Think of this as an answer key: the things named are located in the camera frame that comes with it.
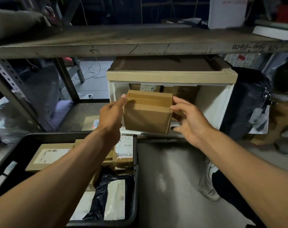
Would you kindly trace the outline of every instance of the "black plastic crate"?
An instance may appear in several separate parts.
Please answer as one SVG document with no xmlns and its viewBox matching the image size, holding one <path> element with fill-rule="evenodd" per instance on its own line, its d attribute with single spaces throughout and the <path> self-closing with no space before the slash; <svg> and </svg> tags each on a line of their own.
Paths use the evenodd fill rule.
<svg viewBox="0 0 288 228">
<path fill-rule="evenodd" d="M 13 146 L 7 155 L 0 162 L 0 176 L 6 179 L 0 186 L 0 196 L 8 190 L 21 183 L 34 173 L 26 172 L 25 168 L 31 161 L 41 144 L 44 143 L 73 143 L 76 139 L 85 138 L 89 132 L 70 132 L 70 133 L 33 133 L 22 138 L 18 144 Z M 12 161 L 17 162 L 14 169 L 8 174 L 4 174 L 5 169 Z M 139 166 L 137 153 L 137 137 L 134 136 L 134 195 L 132 213 L 129 219 L 116 221 L 103 220 L 74 220 L 69 221 L 67 226 L 72 227 L 131 227 L 134 226 L 138 211 L 138 185 L 139 185 Z"/>
</svg>

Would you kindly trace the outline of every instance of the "person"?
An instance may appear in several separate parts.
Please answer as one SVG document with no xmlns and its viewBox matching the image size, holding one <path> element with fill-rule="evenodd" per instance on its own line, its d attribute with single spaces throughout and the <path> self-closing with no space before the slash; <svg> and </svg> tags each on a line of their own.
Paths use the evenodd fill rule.
<svg viewBox="0 0 288 228">
<path fill-rule="evenodd" d="M 207 177 L 200 182 L 203 195 L 215 201 L 218 193 L 258 226 L 287 228 L 288 172 L 214 129 L 196 106 L 173 100 L 171 109 L 184 116 L 174 114 L 181 126 L 172 129 L 213 163 L 207 162 Z M 95 171 L 119 141 L 125 103 L 122 95 L 102 107 L 99 126 L 79 146 L 2 195 L 0 227 L 64 227 Z"/>
</svg>

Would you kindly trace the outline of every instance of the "forearm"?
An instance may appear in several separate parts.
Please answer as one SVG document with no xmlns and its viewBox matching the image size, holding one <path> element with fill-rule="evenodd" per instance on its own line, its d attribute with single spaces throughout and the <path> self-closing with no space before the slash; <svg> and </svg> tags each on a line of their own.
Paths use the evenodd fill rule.
<svg viewBox="0 0 288 228">
<path fill-rule="evenodd" d="M 68 154 L 0 197 L 0 227 L 66 225 L 111 149 L 96 130 Z"/>
<path fill-rule="evenodd" d="M 212 129 L 199 147 L 268 227 L 288 227 L 288 172 Z"/>
</svg>

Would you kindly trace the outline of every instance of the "person's left hand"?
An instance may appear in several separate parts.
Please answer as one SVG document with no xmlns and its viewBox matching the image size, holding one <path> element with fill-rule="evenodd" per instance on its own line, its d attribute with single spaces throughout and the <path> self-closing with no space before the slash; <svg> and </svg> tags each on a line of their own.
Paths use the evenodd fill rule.
<svg viewBox="0 0 288 228">
<path fill-rule="evenodd" d="M 120 140 L 123 106 L 126 102 L 126 94 L 123 94 L 118 101 L 105 105 L 100 110 L 100 123 L 96 131 L 105 132 L 106 140 L 112 147 Z"/>
</svg>

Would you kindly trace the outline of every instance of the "storage bin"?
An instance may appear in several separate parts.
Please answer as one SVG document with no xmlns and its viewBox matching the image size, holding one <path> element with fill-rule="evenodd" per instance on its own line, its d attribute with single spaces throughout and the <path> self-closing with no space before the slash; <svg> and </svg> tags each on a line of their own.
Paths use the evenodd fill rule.
<svg viewBox="0 0 288 228">
<path fill-rule="evenodd" d="M 7 155 L 0 162 L 0 179 L 5 178 L 0 186 L 0 196 L 5 192 L 26 180 L 34 173 L 26 172 L 29 161 L 34 156 L 39 146 L 43 143 L 73 143 L 76 139 L 84 139 L 89 132 L 71 133 L 33 133 L 28 134 L 12 147 Z M 98 221 L 98 220 L 74 220 L 69 221 L 67 226 L 72 227 L 130 227 L 134 226 L 138 211 L 138 184 L 139 166 L 137 153 L 137 137 L 134 136 L 134 195 L 131 217 L 127 220 Z"/>
<path fill-rule="evenodd" d="M 237 80 L 237 73 L 219 56 L 134 56 L 117 57 L 107 71 L 110 102 L 129 90 L 129 83 L 161 86 L 199 86 L 194 103 L 209 123 L 219 129 Z M 168 135 L 126 130 L 121 133 L 144 136 L 183 137 L 176 131 Z M 171 126 L 178 126 L 172 120 Z"/>
</svg>

